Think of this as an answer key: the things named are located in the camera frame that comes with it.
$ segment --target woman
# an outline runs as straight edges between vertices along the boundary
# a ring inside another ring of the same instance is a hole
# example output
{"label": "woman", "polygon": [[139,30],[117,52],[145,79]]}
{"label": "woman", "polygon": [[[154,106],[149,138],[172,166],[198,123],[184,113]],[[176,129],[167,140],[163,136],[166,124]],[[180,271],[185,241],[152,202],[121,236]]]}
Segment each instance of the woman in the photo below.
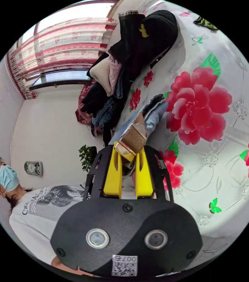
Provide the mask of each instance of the woman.
{"label": "woman", "polygon": [[0,157],[0,195],[11,204],[10,225],[21,242],[41,261],[79,275],[56,256],[50,239],[59,217],[72,205],[82,201],[84,188],[60,185],[42,189],[25,189],[16,172]]}

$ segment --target floral bedspread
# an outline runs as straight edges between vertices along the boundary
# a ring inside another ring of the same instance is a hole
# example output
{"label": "floral bedspread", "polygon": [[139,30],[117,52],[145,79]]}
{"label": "floral bedspread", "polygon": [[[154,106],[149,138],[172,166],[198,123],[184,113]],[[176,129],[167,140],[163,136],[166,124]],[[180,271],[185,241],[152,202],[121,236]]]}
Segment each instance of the floral bedspread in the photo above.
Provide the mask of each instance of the floral bedspread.
{"label": "floral bedspread", "polygon": [[223,252],[249,222],[249,64],[221,31],[195,25],[197,14],[151,3],[139,12],[171,11],[180,34],[165,57],[135,80],[118,126],[154,95],[165,94],[168,109],[147,144],[163,154],[174,201],[192,214],[202,234],[191,268]]}

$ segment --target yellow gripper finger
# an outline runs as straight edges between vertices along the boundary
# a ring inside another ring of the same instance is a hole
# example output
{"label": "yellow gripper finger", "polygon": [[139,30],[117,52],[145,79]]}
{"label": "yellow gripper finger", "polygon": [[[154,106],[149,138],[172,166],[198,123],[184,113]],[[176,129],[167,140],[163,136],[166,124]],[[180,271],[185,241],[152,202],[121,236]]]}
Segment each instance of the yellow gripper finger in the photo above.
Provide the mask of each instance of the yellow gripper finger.
{"label": "yellow gripper finger", "polygon": [[114,143],[112,156],[108,168],[107,178],[104,186],[104,194],[121,198],[122,192],[122,160],[121,155],[114,149],[117,142]]}
{"label": "yellow gripper finger", "polygon": [[136,155],[135,165],[135,195],[138,197],[151,197],[153,184],[144,148]]}

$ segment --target clock face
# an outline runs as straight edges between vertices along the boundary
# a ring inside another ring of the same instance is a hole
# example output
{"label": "clock face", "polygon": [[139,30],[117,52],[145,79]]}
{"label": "clock face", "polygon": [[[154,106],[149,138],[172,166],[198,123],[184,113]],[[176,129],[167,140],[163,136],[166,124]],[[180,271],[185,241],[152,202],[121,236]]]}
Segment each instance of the clock face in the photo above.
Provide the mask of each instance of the clock face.
{"label": "clock face", "polygon": [[29,172],[34,172],[35,171],[35,166],[33,164],[29,164],[27,166],[27,169],[29,170]]}

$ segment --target graphic print on shirt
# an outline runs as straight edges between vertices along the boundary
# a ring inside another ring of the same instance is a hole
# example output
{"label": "graphic print on shirt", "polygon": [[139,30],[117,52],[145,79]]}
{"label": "graphic print on shirt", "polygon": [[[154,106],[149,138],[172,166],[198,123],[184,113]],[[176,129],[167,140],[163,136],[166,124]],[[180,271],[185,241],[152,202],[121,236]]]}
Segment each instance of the graphic print on shirt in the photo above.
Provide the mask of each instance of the graphic print on shirt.
{"label": "graphic print on shirt", "polygon": [[83,195],[84,188],[81,185],[46,187],[38,190],[32,200],[25,203],[22,213],[57,221],[69,207],[82,201]]}

